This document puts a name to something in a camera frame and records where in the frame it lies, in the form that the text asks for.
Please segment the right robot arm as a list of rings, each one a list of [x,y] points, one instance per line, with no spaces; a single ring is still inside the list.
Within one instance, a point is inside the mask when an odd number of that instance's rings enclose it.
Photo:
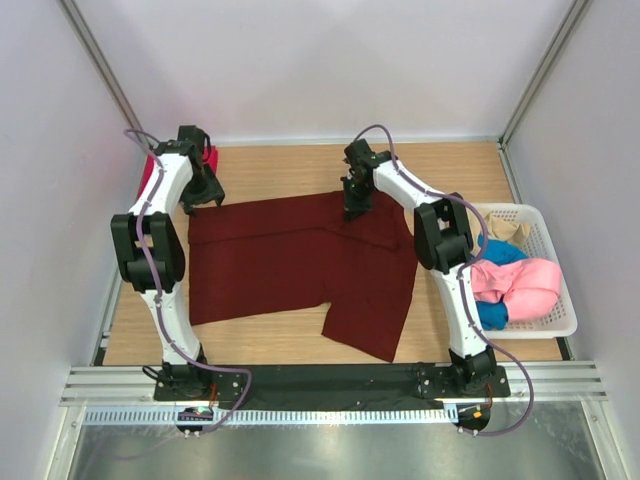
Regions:
[[[373,209],[373,193],[381,192],[414,220],[414,250],[420,265],[433,276],[449,328],[449,381],[464,396],[488,391],[497,372],[494,349],[487,343],[471,287],[474,245],[467,214],[472,206],[457,194],[445,194],[409,172],[395,153],[374,152],[357,139],[344,150],[348,173],[341,178],[344,218]]]

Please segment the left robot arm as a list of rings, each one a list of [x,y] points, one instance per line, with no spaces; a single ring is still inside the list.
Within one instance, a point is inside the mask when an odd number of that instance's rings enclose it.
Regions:
[[[152,160],[152,170],[138,199],[125,214],[112,217],[110,229],[121,278],[132,285],[150,310],[162,345],[159,368],[146,366],[158,401],[202,400],[213,389],[212,373],[189,320],[182,281],[186,256],[173,216],[192,215],[210,202],[221,205],[225,192],[212,167],[209,135],[182,125],[176,138],[160,141],[128,129]]]

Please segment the dark red t-shirt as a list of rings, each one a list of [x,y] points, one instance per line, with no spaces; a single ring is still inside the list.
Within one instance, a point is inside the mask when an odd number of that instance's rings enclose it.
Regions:
[[[192,325],[328,305],[322,334],[394,360],[417,269],[385,194],[346,220],[339,191],[200,208],[189,220]]]

